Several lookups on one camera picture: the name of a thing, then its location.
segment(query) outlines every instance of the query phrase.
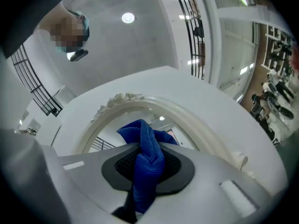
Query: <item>white ceiling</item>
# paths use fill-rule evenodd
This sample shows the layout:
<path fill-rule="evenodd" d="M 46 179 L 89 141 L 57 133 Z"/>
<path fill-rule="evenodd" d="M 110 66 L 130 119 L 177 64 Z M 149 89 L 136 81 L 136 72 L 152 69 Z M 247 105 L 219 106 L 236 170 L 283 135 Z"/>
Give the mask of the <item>white ceiling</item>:
<path fill-rule="evenodd" d="M 84 47 L 88 55 L 70 62 L 66 54 L 55 51 L 48 34 L 41 33 L 41 37 L 53 70 L 76 95 L 142 70 L 177 66 L 172 34 L 158 0 L 72 0 L 72 6 L 90 20 L 90 37 Z M 122 22 L 125 12 L 135 15 L 133 23 Z"/>

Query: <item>blue towel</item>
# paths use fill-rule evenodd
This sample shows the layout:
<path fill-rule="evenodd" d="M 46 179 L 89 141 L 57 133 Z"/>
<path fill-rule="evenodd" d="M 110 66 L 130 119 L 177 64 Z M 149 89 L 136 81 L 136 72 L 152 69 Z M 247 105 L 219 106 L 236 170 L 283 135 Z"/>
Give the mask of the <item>blue towel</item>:
<path fill-rule="evenodd" d="M 133 196 L 135 211 L 144 213 L 155 200 L 156 186 L 165 168 L 164 155 L 158 142 L 177 143 L 170 134 L 153 130 L 143 119 L 120 128 L 117 133 L 127 144 L 140 143 L 142 153 L 135 160 Z"/>

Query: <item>grey plastic panel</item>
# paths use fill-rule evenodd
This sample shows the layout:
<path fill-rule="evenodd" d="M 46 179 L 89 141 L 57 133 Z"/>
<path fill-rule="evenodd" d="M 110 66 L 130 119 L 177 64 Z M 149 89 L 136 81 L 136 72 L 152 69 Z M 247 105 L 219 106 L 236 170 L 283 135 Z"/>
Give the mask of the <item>grey plastic panel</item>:
<path fill-rule="evenodd" d="M 211 223 L 231 224 L 241 220 L 219 184 L 233 180 L 259 207 L 270 201 L 268 193 L 246 174 L 213 155 L 180 146 L 161 145 L 188 157 L 195 165 L 195 175 L 181 192 L 157 197 L 149 210 L 138 221 L 149 223 Z M 61 157 L 61 164 L 83 161 L 84 166 L 68 171 L 70 177 L 86 195 L 106 211 L 113 211 L 124 203 L 126 192 L 113 190 L 101 175 L 100 167 L 108 158 L 131 148 L 118 148 Z"/>
<path fill-rule="evenodd" d="M 171 149 L 161 147 L 161 150 L 163 151 L 165 157 L 165 169 L 163 174 L 164 176 L 161 176 L 163 177 L 163 181 L 156 186 L 156 195 L 164 196 L 178 193 L 184 189 L 193 178 L 195 173 L 194 164 L 187 157 L 178 152 L 174 152 Z M 129 159 L 132 160 L 132 163 L 134 163 L 138 152 L 140 152 L 139 145 L 134 145 L 130 149 L 107 159 L 102 164 L 101 174 L 115 190 L 127 192 L 131 190 L 132 179 L 119 173 L 119 170 L 116 168 L 116 164 L 118 161 L 121 161 L 123 158 L 126 158 L 128 155 L 132 154 L 132 158 L 130 156 Z M 132 165 L 131 168 L 131 172 L 133 173 L 134 166 Z M 172 168 L 176 170 L 176 173 L 172 173 L 173 175 L 168 176 L 169 173 L 174 170 Z"/>
<path fill-rule="evenodd" d="M 235 181 L 258 206 L 269 203 L 270 196 L 259 184 L 224 160 L 179 146 L 163 145 L 191 159 L 195 176 L 181 192 L 156 198 L 138 223 L 235 223 L 241 217 L 219 186 L 225 180 Z"/>
<path fill-rule="evenodd" d="M 133 145 L 124 145 L 101 152 L 60 157 L 62 165 L 83 161 L 84 165 L 67 171 L 69 177 L 86 193 L 86 195 L 105 211 L 112 213 L 123 206 L 128 193 L 113 189 L 102 175 L 103 163 Z"/>
<path fill-rule="evenodd" d="M 104 211 L 99 205 L 91 200 L 71 178 L 68 177 L 67 172 L 60 164 L 53 148 L 44 146 L 43 151 L 49 174 L 57 192 L 68 210 L 72 223 L 125 223 Z"/>

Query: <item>person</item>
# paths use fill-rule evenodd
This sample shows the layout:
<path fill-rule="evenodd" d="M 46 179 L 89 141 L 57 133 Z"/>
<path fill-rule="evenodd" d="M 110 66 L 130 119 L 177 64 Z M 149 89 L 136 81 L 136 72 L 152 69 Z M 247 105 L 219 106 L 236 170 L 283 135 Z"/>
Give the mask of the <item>person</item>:
<path fill-rule="evenodd" d="M 276 90 L 283 96 L 283 98 L 290 103 L 288 96 L 286 95 L 285 91 L 294 98 L 292 92 L 286 87 L 286 85 L 280 81 L 280 76 L 277 74 L 275 69 L 271 69 L 268 73 L 270 81 L 275 85 Z"/>
<path fill-rule="evenodd" d="M 284 61 L 284 58 L 281 55 L 279 55 L 275 52 L 272 52 L 272 53 L 269 54 L 269 59 L 271 59 L 275 62 Z"/>
<path fill-rule="evenodd" d="M 269 97 L 272 97 L 275 100 L 277 99 L 277 97 L 271 91 L 263 91 L 262 97 L 263 99 L 267 99 Z"/>
<path fill-rule="evenodd" d="M 271 91 L 268 82 L 261 82 L 261 86 L 263 87 L 264 91 Z"/>
<path fill-rule="evenodd" d="M 264 116 L 267 117 L 269 115 L 269 113 L 271 112 L 271 109 L 268 106 L 267 98 L 266 98 L 266 96 L 264 96 L 264 93 L 261 96 L 258 96 L 257 94 L 253 94 L 251 96 L 251 99 L 253 102 L 257 102 L 260 104 L 260 106 L 263 108 L 263 110 L 265 112 Z"/>
<path fill-rule="evenodd" d="M 204 34 L 204 29 L 202 26 L 202 21 L 199 19 L 199 26 L 195 27 L 195 29 L 193 30 L 193 35 L 196 37 L 200 37 L 200 38 L 204 38 L 205 34 Z"/>
<path fill-rule="evenodd" d="M 15 1 L 15 8 L 3 10 L 5 33 L 0 37 L 0 46 L 6 58 L 39 29 L 49 33 L 61 52 L 76 51 L 89 38 L 88 19 L 80 12 L 67 10 L 63 0 Z"/>
<path fill-rule="evenodd" d="M 274 50 L 274 52 L 285 52 L 287 55 L 292 55 L 291 45 L 285 45 L 281 41 L 275 41 L 274 46 L 277 47 L 277 49 Z"/>
<path fill-rule="evenodd" d="M 45 30 L 65 53 L 79 50 L 89 37 L 88 19 L 79 11 L 67 10 L 62 2 L 47 13 L 36 29 Z"/>

